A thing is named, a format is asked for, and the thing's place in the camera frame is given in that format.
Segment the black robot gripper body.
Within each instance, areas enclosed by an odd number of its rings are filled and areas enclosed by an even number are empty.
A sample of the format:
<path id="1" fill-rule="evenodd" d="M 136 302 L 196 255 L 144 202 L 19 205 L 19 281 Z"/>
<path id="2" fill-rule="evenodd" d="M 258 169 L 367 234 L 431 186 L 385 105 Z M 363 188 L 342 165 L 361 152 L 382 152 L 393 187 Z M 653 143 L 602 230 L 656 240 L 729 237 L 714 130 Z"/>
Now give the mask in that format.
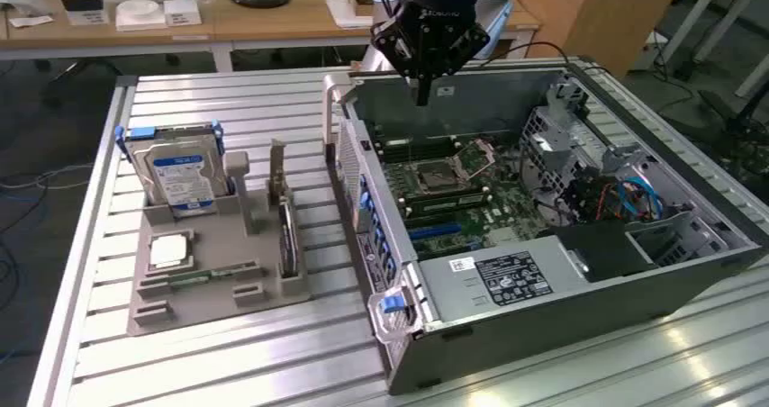
<path id="1" fill-rule="evenodd" d="M 423 34 L 434 26 L 466 27 L 475 20 L 477 0 L 401 0 L 399 24 L 406 30 L 423 75 Z"/>

